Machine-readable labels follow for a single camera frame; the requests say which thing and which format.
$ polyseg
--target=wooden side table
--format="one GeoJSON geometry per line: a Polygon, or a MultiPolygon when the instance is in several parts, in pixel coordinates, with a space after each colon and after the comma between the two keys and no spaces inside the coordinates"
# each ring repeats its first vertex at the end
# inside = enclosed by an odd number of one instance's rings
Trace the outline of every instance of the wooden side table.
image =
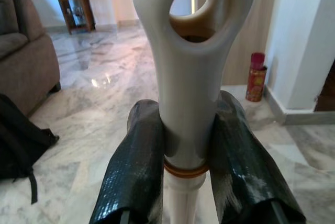
{"type": "Polygon", "coordinates": [[[58,0],[58,2],[70,34],[75,30],[86,29],[89,32],[95,30],[90,0],[58,0]],[[71,3],[78,3],[79,5],[74,10],[71,3]]]}

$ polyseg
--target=white plastic tube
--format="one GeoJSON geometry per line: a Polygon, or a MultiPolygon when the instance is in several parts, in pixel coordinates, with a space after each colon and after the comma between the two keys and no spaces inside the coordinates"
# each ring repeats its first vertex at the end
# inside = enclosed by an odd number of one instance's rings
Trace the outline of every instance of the white plastic tube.
{"type": "MultiPolygon", "coordinates": [[[[196,13],[171,16],[173,0],[133,0],[153,52],[167,161],[196,169],[206,162],[222,72],[253,0],[207,0],[196,13]],[[192,39],[203,38],[199,43],[192,39]]],[[[172,224],[193,224],[205,175],[168,176],[172,224]]]]}

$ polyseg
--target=wooden door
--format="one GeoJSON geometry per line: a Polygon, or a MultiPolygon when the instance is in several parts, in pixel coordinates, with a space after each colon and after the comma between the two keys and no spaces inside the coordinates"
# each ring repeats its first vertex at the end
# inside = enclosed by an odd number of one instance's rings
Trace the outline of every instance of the wooden door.
{"type": "MultiPolygon", "coordinates": [[[[206,0],[196,0],[200,8],[206,0]]],[[[253,52],[265,52],[274,0],[255,0],[227,58],[223,85],[247,84],[253,52]]]]}

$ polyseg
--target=black tape wrap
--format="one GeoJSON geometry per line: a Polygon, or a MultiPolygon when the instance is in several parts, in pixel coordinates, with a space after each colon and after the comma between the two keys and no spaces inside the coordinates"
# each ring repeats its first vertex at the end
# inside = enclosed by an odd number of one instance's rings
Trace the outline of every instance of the black tape wrap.
{"type": "Polygon", "coordinates": [[[141,100],[128,133],[111,157],[90,223],[119,223],[129,210],[135,223],[160,223],[164,142],[158,103],[141,100]]]}
{"type": "MultiPolygon", "coordinates": [[[[123,213],[125,223],[161,223],[164,133],[158,103],[137,102],[127,128],[90,223],[120,223],[123,213]]],[[[240,103],[227,92],[220,93],[211,134],[208,165],[221,224],[305,223],[279,168],[252,134],[240,103]]]]}
{"type": "Polygon", "coordinates": [[[289,223],[305,222],[279,168],[249,129],[241,104],[228,92],[220,94],[209,149],[221,224],[261,223],[273,201],[280,203],[289,223]]]}

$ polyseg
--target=marble floor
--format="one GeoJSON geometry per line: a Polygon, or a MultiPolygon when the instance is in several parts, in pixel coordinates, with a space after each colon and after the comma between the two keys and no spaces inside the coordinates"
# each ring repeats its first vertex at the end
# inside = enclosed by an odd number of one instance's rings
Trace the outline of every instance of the marble floor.
{"type": "MultiPolygon", "coordinates": [[[[148,41],[140,27],[116,32],[51,35],[62,91],[32,115],[59,143],[34,166],[39,200],[29,180],[0,181],[0,223],[88,223],[108,161],[126,134],[133,104],[158,99],[148,41]]],[[[244,106],[251,128],[281,169],[309,223],[335,217],[335,126],[276,123],[265,101],[244,99],[245,86],[222,87],[244,106]]],[[[164,188],[163,223],[170,223],[164,188]]],[[[217,224],[209,176],[199,193],[196,223],[217,224]]]]}

